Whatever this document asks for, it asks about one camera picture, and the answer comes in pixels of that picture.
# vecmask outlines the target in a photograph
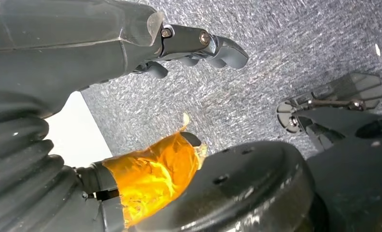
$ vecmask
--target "orange tape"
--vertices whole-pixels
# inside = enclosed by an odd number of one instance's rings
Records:
[[[117,183],[124,223],[129,228],[177,199],[201,161],[194,147],[177,132],[146,150],[103,160],[102,165]]]

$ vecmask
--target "bolt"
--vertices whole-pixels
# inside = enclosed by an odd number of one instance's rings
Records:
[[[171,37],[172,32],[170,29],[164,28],[161,30],[161,35],[162,35],[162,38],[168,38],[168,37]]]
[[[206,31],[202,31],[199,35],[199,40],[201,41],[202,45],[208,45],[211,41],[211,37]]]
[[[290,124],[292,127],[296,127],[296,126],[299,124],[299,122],[298,122],[297,118],[291,116],[291,117],[289,118],[289,124]]]

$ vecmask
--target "black plastic part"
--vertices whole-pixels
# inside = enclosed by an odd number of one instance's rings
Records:
[[[345,139],[307,163],[330,231],[382,231],[382,137]]]
[[[162,66],[160,63],[155,61],[150,61],[145,64],[139,65],[133,73],[141,74],[141,73],[149,73],[153,77],[158,79],[162,79],[168,75],[168,70]]]
[[[320,86],[308,93],[283,101],[278,105],[277,119],[285,130],[290,133],[305,131],[305,127],[292,125],[292,113],[307,107],[312,100],[352,101],[360,100],[366,109],[374,109],[382,99],[382,83],[378,76],[351,73],[326,85]]]
[[[56,224],[102,231],[97,201],[84,198],[60,156],[47,155],[53,148],[43,140],[47,132],[47,123],[32,116],[0,122],[0,232],[54,232],[58,227],[49,225]]]
[[[178,61],[180,61],[182,64],[188,66],[188,67],[192,67],[192,66],[195,66],[196,64],[198,64],[199,62],[199,59],[192,59],[192,58],[189,58],[189,57],[182,57],[182,58],[179,58]]]
[[[300,153],[281,142],[239,145],[205,159],[186,191],[133,231],[293,231],[313,201]]]
[[[358,129],[356,136],[362,139],[382,138],[382,119],[369,123]]]
[[[164,60],[180,58],[187,54],[194,53],[204,49],[206,45],[203,45],[199,36],[201,32],[205,31],[199,28],[190,28],[179,25],[166,25],[172,32],[172,36],[162,40],[162,53],[161,57]]]
[[[235,42],[228,38],[214,36],[218,42],[219,51],[216,56],[208,59],[210,64],[220,68],[224,63],[234,69],[243,68],[249,60],[248,54]]]

